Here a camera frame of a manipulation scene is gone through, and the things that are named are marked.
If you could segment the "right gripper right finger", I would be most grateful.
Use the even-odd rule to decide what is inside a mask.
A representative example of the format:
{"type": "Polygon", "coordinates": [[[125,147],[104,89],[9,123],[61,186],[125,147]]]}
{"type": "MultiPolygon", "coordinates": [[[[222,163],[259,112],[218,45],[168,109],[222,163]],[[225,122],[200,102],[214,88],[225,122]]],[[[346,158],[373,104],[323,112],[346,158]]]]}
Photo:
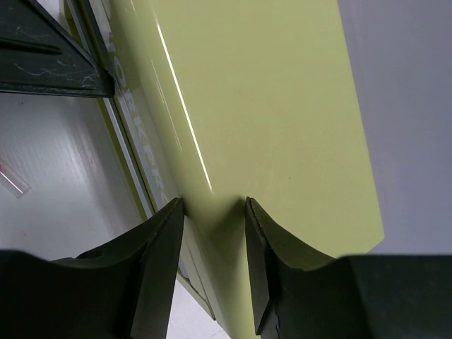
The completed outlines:
{"type": "Polygon", "coordinates": [[[246,200],[246,252],[261,338],[450,338],[449,255],[333,258],[246,200]]]}

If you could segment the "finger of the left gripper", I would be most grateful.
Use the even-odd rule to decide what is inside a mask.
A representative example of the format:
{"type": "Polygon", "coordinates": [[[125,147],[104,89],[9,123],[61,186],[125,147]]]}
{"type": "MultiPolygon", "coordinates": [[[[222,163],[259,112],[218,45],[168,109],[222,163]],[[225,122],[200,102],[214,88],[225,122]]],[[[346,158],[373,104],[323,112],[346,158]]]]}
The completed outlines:
{"type": "Polygon", "coordinates": [[[2,1],[1,92],[96,98],[115,86],[38,1],[2,1]]]}

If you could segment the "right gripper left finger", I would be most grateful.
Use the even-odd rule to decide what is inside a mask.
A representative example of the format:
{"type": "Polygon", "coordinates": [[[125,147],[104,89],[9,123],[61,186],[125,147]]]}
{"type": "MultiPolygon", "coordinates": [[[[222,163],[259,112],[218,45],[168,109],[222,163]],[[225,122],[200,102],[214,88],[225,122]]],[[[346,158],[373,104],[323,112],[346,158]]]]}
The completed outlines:
{"type": "Polygon", "coordinates": [[[75,258],[1,252],[2,338],[164,338],[184,204],[75,258]]]}

